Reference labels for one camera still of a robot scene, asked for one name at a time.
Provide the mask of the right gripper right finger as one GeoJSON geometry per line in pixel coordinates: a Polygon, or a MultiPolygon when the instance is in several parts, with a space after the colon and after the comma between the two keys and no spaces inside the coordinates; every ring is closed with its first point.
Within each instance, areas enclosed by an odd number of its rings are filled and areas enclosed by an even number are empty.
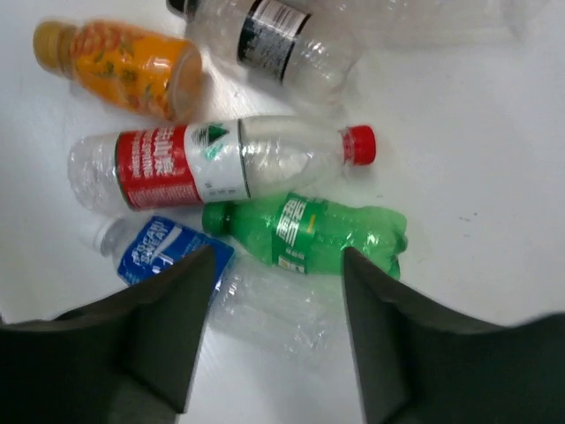
{"type": "Polygon", "coordinates": [[[504,327],[343,253],[343,297],[367,423],[561,423],[564,316],[504,327]]]}

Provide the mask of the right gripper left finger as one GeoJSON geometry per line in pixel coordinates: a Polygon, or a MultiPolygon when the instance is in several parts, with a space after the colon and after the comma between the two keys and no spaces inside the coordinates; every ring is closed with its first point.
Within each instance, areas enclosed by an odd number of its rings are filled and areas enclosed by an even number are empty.
{"type": "Polygon", "coordinates": [[[215,284],[215,254],[204,246],[55,319],[3,324],[2,422],[176,422],[215,284]]]}

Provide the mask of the blue label white cap bottle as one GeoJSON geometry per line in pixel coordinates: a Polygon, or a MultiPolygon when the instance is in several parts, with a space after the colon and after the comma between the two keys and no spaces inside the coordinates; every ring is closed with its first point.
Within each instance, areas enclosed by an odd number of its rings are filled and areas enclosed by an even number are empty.
{"type": "Polygon", "coordinates": [[[232,267],[235,250],[178,221],[160,215],[97,216],[83,225],[81,242],[113,261],[117,275],[129,286],[155,276],[203,246],[215,255],[212,304],[232,267]]]}

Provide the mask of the orange juice bottle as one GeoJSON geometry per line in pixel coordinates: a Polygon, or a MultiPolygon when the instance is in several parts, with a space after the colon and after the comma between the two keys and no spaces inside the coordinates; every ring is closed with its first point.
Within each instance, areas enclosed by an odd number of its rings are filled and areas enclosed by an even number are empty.
{"type": "Polygon", "coordinates": [[[35,28],[33,47],[44,70],[123,110],[184,121],[198,108],[203,65],[189,40],[105,19],[47,20],[35,28]]]}

